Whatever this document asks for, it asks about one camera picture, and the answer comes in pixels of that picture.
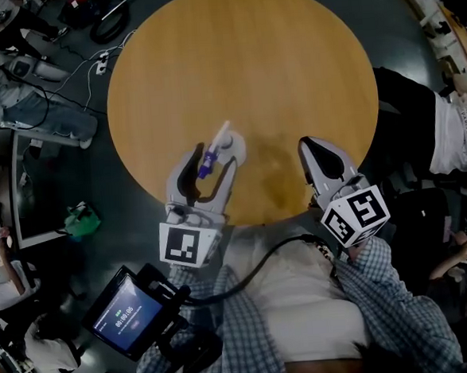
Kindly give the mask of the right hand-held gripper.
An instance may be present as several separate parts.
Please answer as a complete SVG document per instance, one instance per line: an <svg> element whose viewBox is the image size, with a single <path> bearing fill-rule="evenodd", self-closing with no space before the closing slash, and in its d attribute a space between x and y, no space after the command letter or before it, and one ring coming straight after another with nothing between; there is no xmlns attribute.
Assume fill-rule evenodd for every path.
<svg viewBox="0 0 467 373"><path fill-rule="evenodd" d="M298 143L307 184L315 194L313 203L322 211L321 224L348 249L372 237L391 218L383 196L365 175L356 174L352 159L331 142L304 136ZM329 182L353 174L345 184L333 191Z"/></svg>

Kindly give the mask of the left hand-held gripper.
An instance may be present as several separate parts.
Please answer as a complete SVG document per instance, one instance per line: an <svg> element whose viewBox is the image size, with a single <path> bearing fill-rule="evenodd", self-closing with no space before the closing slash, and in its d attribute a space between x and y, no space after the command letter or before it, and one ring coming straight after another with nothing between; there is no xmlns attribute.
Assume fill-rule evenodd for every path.
<svg viewBox="0 0 467 373"><path fill-rule="evenodd" d="M224 214L230 200L238 163L235 157L222 168L210 197L196 187L204 143L186 152L166 181L166 220L159 227L159 258L170 265L201 268L209 264L228 222Z"/></svg>

